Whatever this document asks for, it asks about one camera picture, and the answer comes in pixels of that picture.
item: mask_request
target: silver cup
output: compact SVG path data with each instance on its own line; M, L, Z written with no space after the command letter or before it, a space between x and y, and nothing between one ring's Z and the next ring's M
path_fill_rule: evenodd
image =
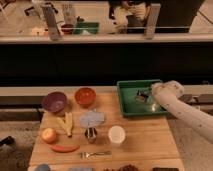
M84 135L89 143L94 143L97 138L97 131L95 128L90 127L86 129Z

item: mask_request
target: green plastic basket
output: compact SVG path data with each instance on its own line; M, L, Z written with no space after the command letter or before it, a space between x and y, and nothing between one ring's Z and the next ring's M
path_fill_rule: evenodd
M99 30L98 22L78 22L73 34L82 34L86 30L90 34L97 34Z
M132 116L153 116L168 113L155 102L151 95L151 85L161 80L135 80L118 81L117 91L120 101L120 108L123 117ZM146 92L148 96L145 102L138 101L136 95L138 91Z

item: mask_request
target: carrot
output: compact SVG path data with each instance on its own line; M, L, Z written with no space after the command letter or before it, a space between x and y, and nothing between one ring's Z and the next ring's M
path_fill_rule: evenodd
M79 145L75 145L75 146L60 146L60 145L51 145L50 148L55 151L55 152L59 152L59 153L69 153L69 152L73 152L77 149L79 149Z

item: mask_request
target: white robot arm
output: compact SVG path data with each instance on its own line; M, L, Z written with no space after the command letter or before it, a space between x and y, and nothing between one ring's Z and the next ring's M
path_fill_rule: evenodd
M152 85L157 103L213 143L213 117L180 101L183 93L184 87L176 81Z

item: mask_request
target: orange bowl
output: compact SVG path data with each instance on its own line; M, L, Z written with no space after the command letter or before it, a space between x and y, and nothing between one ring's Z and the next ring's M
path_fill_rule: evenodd
M88 88L88 87L83 87L80 88L76 93L75 93L75 100L76 102L82 106L82 107L89 107L91 106L96 98L96 93L93 89Z

